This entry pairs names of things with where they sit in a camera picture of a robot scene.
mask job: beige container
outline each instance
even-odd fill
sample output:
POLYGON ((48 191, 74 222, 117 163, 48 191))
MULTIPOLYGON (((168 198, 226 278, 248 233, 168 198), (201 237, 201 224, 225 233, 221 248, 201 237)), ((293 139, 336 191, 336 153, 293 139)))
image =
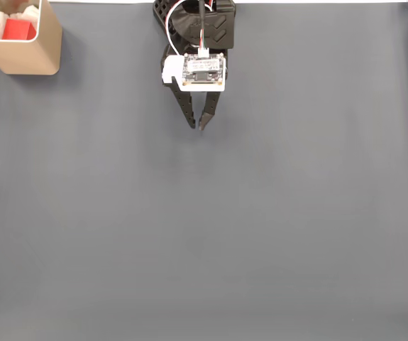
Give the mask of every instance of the beige container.
POLYGON ((2 72, 8 75, 54 75, 59 70, 62 26, 48 0, 39 0, 39 9, 38 32, 34 39, 0 40, 2 72))

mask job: red object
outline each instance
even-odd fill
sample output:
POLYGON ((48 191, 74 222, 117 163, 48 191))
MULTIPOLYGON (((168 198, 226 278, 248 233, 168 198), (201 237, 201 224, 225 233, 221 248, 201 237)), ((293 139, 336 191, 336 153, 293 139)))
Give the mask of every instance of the red object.
POLYGON ((32 40, 36 37, 36 30, 27 20, 6 19, 4 40, 32 40))

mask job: gray backdrop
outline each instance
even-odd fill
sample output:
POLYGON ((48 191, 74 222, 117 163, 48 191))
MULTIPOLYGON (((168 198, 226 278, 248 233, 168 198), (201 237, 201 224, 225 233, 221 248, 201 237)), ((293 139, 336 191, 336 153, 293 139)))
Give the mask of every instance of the gray backdrop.
POLYGON ((61 71, 0 72, 0 341, 408 341, 408 4, 239 6, 204 133, 150 5, 54 9, 61 71))

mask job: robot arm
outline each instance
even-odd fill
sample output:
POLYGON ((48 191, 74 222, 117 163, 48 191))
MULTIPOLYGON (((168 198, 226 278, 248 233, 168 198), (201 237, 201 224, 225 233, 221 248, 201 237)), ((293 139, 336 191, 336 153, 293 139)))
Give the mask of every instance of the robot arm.
POLYGON ((155 0, 153 4, 155 17, 170 42, 161 61, 162 81, 172 90, 193 129, 196 122, 192 93, 207 93, 200 130, 214 117, 221 92, 225 90, 236 13, 232 0, 206 0, 203 15, 202 2, 155 0))

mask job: wire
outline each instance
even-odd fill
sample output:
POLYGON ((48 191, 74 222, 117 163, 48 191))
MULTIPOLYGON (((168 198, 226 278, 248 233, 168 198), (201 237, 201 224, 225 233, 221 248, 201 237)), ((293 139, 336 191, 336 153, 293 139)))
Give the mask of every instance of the wire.
POLYGON ((205 0, 199 0, 199 15, 201 17, 201 40, 200 48, 204 48, 204 29, 205 29, 205 0))
MULTIPOLYGON (((166 15, 166 36, 167 39, 169 40, 169 44, 172 46, 172 49, 175 51, 176 54, 180 55, 178 53, 178 50, 176 49, 174 43, 172 42, 172 39, 170 37, 170 32, 169 32, 169 20, 170 17, 172 15, 172 13, 175 11, 175 9, 180 6, 181 4, 183 4, 186 0, 179 0, 177 1, 177 3, 172 6, 172 8, 170 9, 169 13, 166 15)), ((210 11, 213 11, 212 7, 210 7, 210 5, 205 4, 205 7, 207 7, 210 11)))

